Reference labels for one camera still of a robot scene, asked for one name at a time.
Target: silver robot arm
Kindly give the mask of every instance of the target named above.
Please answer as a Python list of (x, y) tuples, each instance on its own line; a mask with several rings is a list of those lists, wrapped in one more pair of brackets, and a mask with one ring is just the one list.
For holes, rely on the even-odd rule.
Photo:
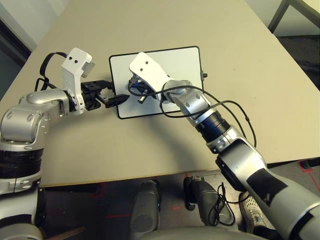
[(157, 94), (157, 100), (175, 103), (185, 115), (204, 111), (187, 119), (202, 134), (212, 153), (218, 154), (215, 162), (229, 183), (254, 197), (284, 239), (319, 239), (320, 198), (296, 182), (271, 172), (261, 154), (233, 125), (215, 108), (207, 110), (212, 104), (202, 91), (190, 87), (171, 89), (192, 84), (168, 77), (161, 66), (143, 52), (131, 62), (129, 69), (133, 73), (129, 88), (143, 83), (147, 86), (144, 93), (168, 90), (163, 95)]
[[(46, 57), (46, 64), (52, 55)], [(36, 226), (45, 217), (44, 190), (39, 184), (50, 125), (70, 114), (80, 115), (85, 108), (89, 111), (99, 108), (97, 99), (106, 108), (128, 99), (128, 95), (103, 97), (102, 89), (112, 89), (107, 81), (81, 83), (81, 77), (86, 77), (93, 66), (88, 53), (72, 49), (62, 64), (63, 90), (55, 88), (24, 95), (4, 114), (0, 123), (1, 240), (43, 239)]]

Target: beige tabletop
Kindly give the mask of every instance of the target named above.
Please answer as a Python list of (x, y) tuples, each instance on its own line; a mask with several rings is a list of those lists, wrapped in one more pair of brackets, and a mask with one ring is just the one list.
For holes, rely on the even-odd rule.
[[(244, 107), (267, 163), (320, 155), (319, 91), (243, 0), (73, 0), (1, 100), (0, 115), (33, 91), (50, 52), (83, 49), (96, 62), (84, 81), (110, 81), (111, 55), (194, 45), (208, 73), (205, 89)], [(47, 68), (56, 86), (62, 86), (62, 62), (54, 57)], [(230, 108), (252, 141), (241, 113)], [(228, 112), (220, 113), (235, 123)], [(42, 184), (216, 170), (215, 159), (186, 119), (121, 120), (115, 108), (101, 107), (51, 127)]]

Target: wire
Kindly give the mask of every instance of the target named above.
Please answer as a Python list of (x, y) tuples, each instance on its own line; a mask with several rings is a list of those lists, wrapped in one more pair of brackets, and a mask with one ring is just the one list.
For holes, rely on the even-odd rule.
[(50, 59), (54, 56), (54, 55), (60, 55), (64, 58), (67, 57), (67, 54), (64, 53), (64, 52), (60, 52), (60, 51), (57, 51), (57, 52), (51, 52), (49, 53), (45, 59), (43, 60), (42, 64), (41, 64), (41, 67), (40, 67), (40, 75), (43, 77), (39, 77), (36, 82), (35, 82), (35, 87), (34, 87), (34, 91), (38, 91), (38, 86), (39, 86), (39, 82), (40, 81), (43, 81), (43, 85), (42, 85), (42, 88), (41, 88), (41, 91), (43, 90), (46, 90), (47, 87), (51, 88), (51, 89), (56, 89), (57, 87), (55, 85), (53, 85), (52, 83), (50, 83), (49, 81), (49, 78), (46, 76), (46, 68), (48, 66), (48, 63), (50, 61)]
[[(250, 195), (248, 194), (247, 197), (245, 197), (244, 199), (240, 200), (240, 201), (228, 201), (226, 198), (226, 188), (224, 186), (224, 183), (222, 182), (221, 185), (218, 187), (217, 189), (217, 195), (218, 195), (218, 199), (215, 202), (215, 204), (212, 206), (212, 208), (209, 211), (208, 214), (208, 222), (211, 226), (217, 226), (218, 224), (224, 225), (224, 226), (232, 226), (235, 224), (236, 222), (236, 217), (234, 212), (232, 211), (231, 207), (229, 204), (239, 204), (244, 202), (245, 200), (247, 200)], [(227, 206), (228, 210), (230, 211), (231, 215), (232, 215), (232, 222), (231, 223), (225, 223), (220, 221), (220, 212), (222, 211), (222, 209)]]
[(165, 112), (163, 110), (163, 99), (161, 99), (160, 101), (160, 109), (162, 111), (162, 113), (169, 117), (169, 118), (187, 118), (187, 117), (192, 117), (194, 115), (199, 115), (199, 114), (203, 114), (204, 112), (208, 111), (209, 109), (212, 109), (214, 107), (217, 107), (219, 105), (222, 105), (231, 115), (232, 117), (235, 119), (235, 121), (237, 122), (241, 132), (242, 132), (242, 135), (247, 138), (246, 134), (245, 134), (245, 131), (244, 129), (242, 128), (242, 125), (241, 123), (239, 122), (239, 120), (237, 119), (237, 117), (235, 116), (235, 114), (227, 107), (225, 106), (224, 104), (225, 103), (232, 103), (234, 105), (236, 105), (240, 110), (241, 112), (243, 113), (244, 115), (244, 118), (245, 120), (247, 121), (249, 127), (250, 127), (250, 130), (252, 132), (252, 136), (253, 136), (253, 141), (254, 141), (254, 147), (257, 147), (257, 138), (256, 138), (256, 133), (254, 131), (254, 128), (250, 122), (250, 119), (248, 117), (248, 115), (246, 114), (245, 110), (241, 107), (240, 104), (238, 104), (237, 102), (235, 101), (231, 101), (231, 100), (225, 100), (225, 101), (219, 101), (215, 96), (213, 96), (212, 94), (210, 94), (209, 92), (203, 90), (202, 88), (199, 88), (199, 87), (196, 87), (196, 86), (192, 86), (192, 85), (182, 85), (182, 86), (175, 86), (175, 87), (170, 87), (170, 88), (167, 88), (167, 89), (162, 89), (161, 91), (156, 91), (156, 92), (151, 92), (151, 93), (146, 93), (146, 94), (139, 94), (139, 93), (136, 93), (136, 92), (133, 92), (131, 90), (131, 87), (132, 85), (128, 84), (128, 91), (129, 93), (131, 93), (132, 95), (135, 95), (135, 96), (138, 96), (138, 97), (148, 97), (148, 96), (154, 96), (154, 95), (157, 95), (157, 94), (163, 94), (165, 92), (168, 92), (168, 91), (171, 91), (171, 90), (176, 90), (176, 89), (183, 89), (183, 88), (190, 88), (190, 89), (196, 89), (196, 90), (199, 90), (201, 92), (203, 92), (204, 94), (207, 94), (209, 97), (211, 97), (212, 99), (214, 99), (216, 102), (218, 102), (217, 104), (214, 104), (212, 106), (209, 106), (208, 108), (202, 110), (202, 111), (198, 111), (198, 112), (195, 112), (195, 113), (191, 113), (191, 114), (185, 114), (185, 115), (179, 115), (179, 116), (174, 116), (174, 115), (169, 115), (167, 112)]

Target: gray floor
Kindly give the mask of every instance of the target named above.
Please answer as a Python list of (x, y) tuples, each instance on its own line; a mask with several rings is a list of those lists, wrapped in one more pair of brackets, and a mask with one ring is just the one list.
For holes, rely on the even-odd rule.
[[(274, 173), (310, 189), (320, 196), (320, 166), (310, 172), (302, 171), (298, 162), (272, 168)], [(215, 189), (224, 182), (229, 201), (237, 201), (239, 192), (235, 191), (219, 171), (188, 173), (189, 176), (204, 176)], [(203, 226), (198, 209), (188, 211), (184, 207), (183, 179), (185, 174), (157, 177), (162, 191), (160, 229), (182, 226)], [(85, 226), (86, 231), (73, 236), (71, 240), (85, 239), (127, 239), (128, 224), (135, 194), (141, 183), (150, 178), (131, 179), (102, 183), (103, 191), (98, 194), (79, 192), (46, 191), (47, 218), (43, 229), (48, 237)], [(239, 205), (232, 204), (236, 223), (245, 231)]]

